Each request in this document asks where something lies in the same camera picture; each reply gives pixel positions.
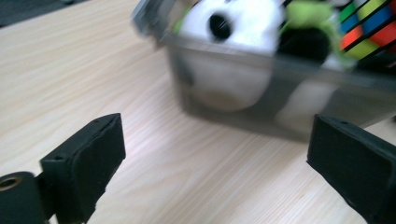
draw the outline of panda eye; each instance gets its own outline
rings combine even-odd
[[[220,14],[213,14],[209,19],[209,28],[215,41],[225,41],[233,32],[230,22]]]

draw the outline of wooden table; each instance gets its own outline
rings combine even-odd
[[[130,25],[137,0],[95,0],[0,30],[0,175],[92,119],[122,114],[127,158],[90,223],[364,223],[307,144],[183,113],[163,49]],[[392,144],[395,125],[369,128]]]

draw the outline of panda head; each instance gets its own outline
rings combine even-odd
[[[277,0],[202,0],[183,18],[179,35],[271,55],[283,20]]]

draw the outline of table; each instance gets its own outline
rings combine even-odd
[[[120,112],[127,157],[90,223],[364,223],[306,161],[307,144],[181,111],[136,0],[95,0],[0,30],[0,175]],[[389,120],[368,130],[396,143]]]

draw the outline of transparent plastic box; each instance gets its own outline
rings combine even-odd
[[[142,0],[133,13],[139,32],[166,47],[178,98],[189,114],[303,141],[316,114],[362,128],[396,114],[396,74],[343,73],[175,35],[172,26],[193,3]]]

